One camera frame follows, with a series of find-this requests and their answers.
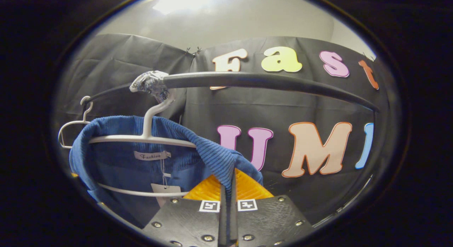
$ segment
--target black curved bar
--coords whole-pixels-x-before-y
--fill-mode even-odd
[[[167,88],[188,88],[188,87],[209,87],[209,86],[228,86],[228,87],[252,87],[265,88],[282,91],[304,92],[313,95],[321,95],[343,100],[349,103],[362,105],[363,107],[379,112],[379,108],[366,99],[358,97],[350,92],[346,92],[336,87],[320,84],[319,82],[309,81],[294,77],[282,76],[271,73],[245,73],[245,72],[197,72],[168,75],[164,78]],[[111,92],[128,88],[130,84],[124,84],[113,89],[100,92],[84,101],[84,111],[86,105],[98,97],[102,97]]]

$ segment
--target white plastic hanger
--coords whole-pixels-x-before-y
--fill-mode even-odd
[[[80,105],[83,105],[84,104],[84,101],[86,99],[89,99],[90,97],[89,96],[85,96],[84,98],[82,98],[82,100],[80,101]],[[89,121],[86,121],[86,115],[91,111],[91,109],[93,108],[93,102],[90,102],[90,106],[89,108],[84,111],[84,118],[83,120],[81,121],[70,121],[66,124],[64,124],[61,128],[60,128],[60,131],[58,132],[58,142],[60,143],[61,147],[63,148],[66,148],[66,149],[71,149],[72,147],[70,146],[67,146],[64,144],[64,139],[63,139],[63,129],[66,127],[66,126],[69,126],[69,125],[73,125],[73,124],[88,124]]]
[[[137,142],[137,143],[152,143],[152,144],[169,144],[176,145],[180,147],[192,147],[196,148],[195,144],[178,139],[170,139],[163,137],[154,137],[151,134],[151,125],[153,122],[153,117],[157,113],[162,112],[167,109],[171,103],[175,100],[173,90],[169,90],[169,95],[166,100],[162,103],[149,108],[149,110],[144,115],[143,122],[143,133],[140,136],[135,135],[125,135],[125,134],[115,134],[111,136],[99,136],[92,138],[89,143],[101,143],[101,142]]]

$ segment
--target blue corduroy shirt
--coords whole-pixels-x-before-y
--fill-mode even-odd
[[[167,184],[190,191],[213,174],[231,195],[234,168],[238,168],[263,184],[262,174],[241,153],[197,136],[193,131],[162,117],[153,117],[153,136],[186,140],[196,148],[136,142],[102,142],[89,144],[93,137],[112,134],[133,134],[143,131],[143,117],[109,116],[97,118],[81,131],[69,153],[73,173],[88,187],[89,194],[132,224],[145,226],[159,209],[155,197],[141,197],[112,192],[97,183],[133,191],[152,192],[150,184],[164,184],[159,160],[136,159],[134,152],[156,153],[167,151],[165,173]]]

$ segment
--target cutout letter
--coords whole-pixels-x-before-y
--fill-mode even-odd
[[[325,63],[324,69],[331,76],[348,77],[349,70],[345,64],[342,63],[343,59],[335,52],[321,52],[320,59]]]
[[[266,57],[261,61],[261,67],[268,72],[297,72],[302,68],[302,64],[297,61],[296,51],[289,47],[272,47],[264,55]]]
[[[373,86],[373,88],[378,90],[379,89],[379,85],[374,80],[373,70],[363,60],[359,61],[359,65],[361,65],[361,67],[365,70],[365,73],[367,74],[367,78],[368,78],[369,82],[371,83],[371,85]]]
[[[251,128],[249,136],[253,139],[252,165],[260,171],[264,165],[266,157],[267,140],[274,136],[274,133],[269,129]]]
[[[220,134],[220,145],[236,150],[236,137],[241,135],[241,129],[236,126],[222,125],[217,128]]]
[[[233,71],[239,72],[241,69],[241,62],[238,58],[246,58],[247,51],[245,49],[235,50],[234,52],[229,52],[224,55],[220,55],[215,57],[212,62],[215,64],[214,71],[222,72],[222,71]],[[211,90],[218,90],[225,87],[210,87]]]
[[[289,132],[294,136],[293,157],[289,168],[282,172],[282,176],[288,178],[303,176],[305,172],[302,169],[304,160],[307,161],[309,173],[314,174],[319,170],[326,158],[326,164],[319,173],[339,172],[343,167],[342,160],[351,131],[351,123],[337,123],[333,127],[326,143],[322,145],[319,132],[313,123],[300,122],[292,124],[289,126]]]
[[[360,160],[356,164],[356,169],[363,168],[365,166],[365,163],[367,163],[369,151],[371,150],[371,143],[373,142],[374,123],[366,124],[364,129],[367,136],[365,137],[365,145],[363,147],[363,152]]]

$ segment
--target white wall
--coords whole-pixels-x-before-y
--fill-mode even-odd
[[[293,36],[340,44],[375,58],[346,26],[305,0],[210,0],[167,15],[154,10],[159,0],[143,0],[99,29],[162,41],[180,49],[207,48],[252,37]]]

